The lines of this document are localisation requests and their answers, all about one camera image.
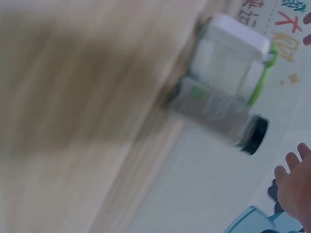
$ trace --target jar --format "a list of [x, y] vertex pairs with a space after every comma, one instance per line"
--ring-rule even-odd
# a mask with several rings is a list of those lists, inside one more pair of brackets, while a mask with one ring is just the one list
[[268, 129], [268, 121], [253, 113], [247, 104], [189, 76], [172, 92], [168, 108], [251, 155]]

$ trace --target finger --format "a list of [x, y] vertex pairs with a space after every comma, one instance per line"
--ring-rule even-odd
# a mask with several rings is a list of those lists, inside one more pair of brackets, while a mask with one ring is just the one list
[[276, 177], [276, 184], [280, 187], [288, 174], [283, 166], [277, 166], [274, 170], [274, 176]]
[[311, 150], [305, 143], [300, 143], [297, 147], [297, 150], [301, 156], [301, 159], [304, 160], [311, 154]]
[[300, 163], [295, 153], [291, 152], [286, 155], [286, 162], [290, 171], [293, 171], [295, 167]]

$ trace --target hand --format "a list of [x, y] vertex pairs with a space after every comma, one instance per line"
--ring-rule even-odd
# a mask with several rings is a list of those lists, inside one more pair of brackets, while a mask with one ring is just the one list
[[293, 152], [286, 155], [290, 174], [282, 166], [275, 168], [277, 197], [282, 208], [290, 216], [302, 224], [309, 225], [311, 222], [311, 150], [304, 143], [299, 144], [297, 149], [302, 162]]

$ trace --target white lid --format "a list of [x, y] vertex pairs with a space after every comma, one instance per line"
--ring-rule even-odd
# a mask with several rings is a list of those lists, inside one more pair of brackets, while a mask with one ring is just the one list
[[219, 41], [251, 60], [263, 61], [271, 41], [235, 19], [217, 14], [208, 26], [207, 39]]

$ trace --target wooden table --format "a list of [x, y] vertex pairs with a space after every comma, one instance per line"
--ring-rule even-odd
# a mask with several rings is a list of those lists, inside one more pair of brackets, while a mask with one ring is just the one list
[[181, 133], [162, 105], [195, 25], [240, 2], [1, 1], [0, 231], [123, 232]]

